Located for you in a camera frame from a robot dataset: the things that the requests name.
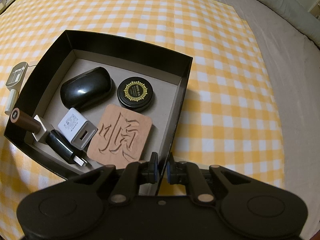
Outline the white USB charger cube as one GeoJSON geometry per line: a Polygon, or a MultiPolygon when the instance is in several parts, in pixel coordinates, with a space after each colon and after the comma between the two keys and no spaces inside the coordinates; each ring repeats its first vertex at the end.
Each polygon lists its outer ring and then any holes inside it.
{"type": "Polygon", "coordinates": [[[75,108],[70,108],[58,124],[58,129],[68,142],[83,150],[97,132],[97,127],[75,108]]]}

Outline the black round tin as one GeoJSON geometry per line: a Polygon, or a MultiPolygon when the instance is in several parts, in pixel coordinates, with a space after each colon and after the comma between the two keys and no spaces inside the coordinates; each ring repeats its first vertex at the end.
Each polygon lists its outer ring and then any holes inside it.
{"type": "Polygon", "coordinates": [[[153,101],[153,87],[142,77],[129,77],[118,86],[117,98],[122,107],[141,112],[153,101]]]}

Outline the black cardboard box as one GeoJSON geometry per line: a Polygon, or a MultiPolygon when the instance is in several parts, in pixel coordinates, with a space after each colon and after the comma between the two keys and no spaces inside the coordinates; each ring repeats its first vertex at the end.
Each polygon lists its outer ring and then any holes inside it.
{"type": "Polygon", "coordinates": [[[113,87],[128,77],[143,77],[154,96],[143,111],[152,128],[141,159],[158,154],[158,174],[163,178],[176,132],[192,58],[154,44],[89,31],[66,30],[49,47],[26,81],[16,107],[57,126],[67,108],[60,98],[61,85],[96,67],[105,68],[113,87]]]}

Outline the glossy black oval case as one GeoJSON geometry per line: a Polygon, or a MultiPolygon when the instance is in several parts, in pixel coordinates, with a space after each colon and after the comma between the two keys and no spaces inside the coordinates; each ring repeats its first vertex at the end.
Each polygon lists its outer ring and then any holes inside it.
{"type": "Polygon", "coordinates": [[[103,67],[96,67],[64,82],[60,98],[67,109],[81,111],[107,98],[112,88],[109,72],[103,67]]]}

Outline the pink tube white cap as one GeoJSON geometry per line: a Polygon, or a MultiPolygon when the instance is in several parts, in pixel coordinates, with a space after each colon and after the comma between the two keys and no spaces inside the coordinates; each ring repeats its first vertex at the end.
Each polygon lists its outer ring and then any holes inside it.
{"type": "Polygon", "coordinates": [[[43,144],[46,144],[46,137],[54,129],[42,117],[38,115],[31,117],[17,107],[12,110],[10,120],[13,124],[31,132],[35,140],[43,144]]]}

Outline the long beige wooden block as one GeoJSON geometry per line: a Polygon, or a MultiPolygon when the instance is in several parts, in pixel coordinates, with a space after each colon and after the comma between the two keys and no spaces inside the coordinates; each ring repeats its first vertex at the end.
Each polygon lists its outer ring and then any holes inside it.
{"type": "Polygon", "coordinates": [[[26,81],[28,80],[29,76],[31,75],[31,73],[33,72],[34,68],[37,66],[38,61],[31,61],[30,63],[28,63],[28,66],[25,68],[25,75],[22,79],[22,83],[21,83],[21,87],[20,87],[20,91],[23,89],[23,86],[25,85],[26,81]]]}

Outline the carved wooden coaster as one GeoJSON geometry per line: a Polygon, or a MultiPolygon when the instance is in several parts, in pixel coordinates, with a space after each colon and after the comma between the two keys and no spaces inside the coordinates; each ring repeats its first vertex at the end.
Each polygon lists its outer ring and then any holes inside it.
{"type": "Polygon", "coordinates": [[[87,156],[102,165],[125,168],[139,161],[151,126],[150,117],[110,104],[100,119],[87,156]]]}

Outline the yellow checkered cloth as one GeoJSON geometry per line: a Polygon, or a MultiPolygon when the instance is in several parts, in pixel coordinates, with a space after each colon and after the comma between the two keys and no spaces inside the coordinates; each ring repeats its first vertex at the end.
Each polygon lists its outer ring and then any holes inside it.
{"type": "Polygon", "coordinates": [[[172,151],[283,187],[281,124],[248,23],[214,0],[18,0],[1,15],[1,84],[67,29],[135,38],[193,58],[172,151]]]}

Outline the white cylindrical tube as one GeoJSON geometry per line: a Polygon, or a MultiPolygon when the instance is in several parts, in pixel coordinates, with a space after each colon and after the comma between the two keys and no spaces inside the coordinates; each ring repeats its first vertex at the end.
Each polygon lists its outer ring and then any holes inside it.
{"type": "Polygon", "coordinates": [[[18,91],[16,89],[11,89],[10,90],[10,93],[9,93],[9,96],[7,98],[7,101],[6,101],[6,105],[5,105],[5,110],[4,110],[4,113],[6,115],[10,115],[13,108],[14,108],[14,105],[16,103],[16,100],[18,98],[18,91]]]}

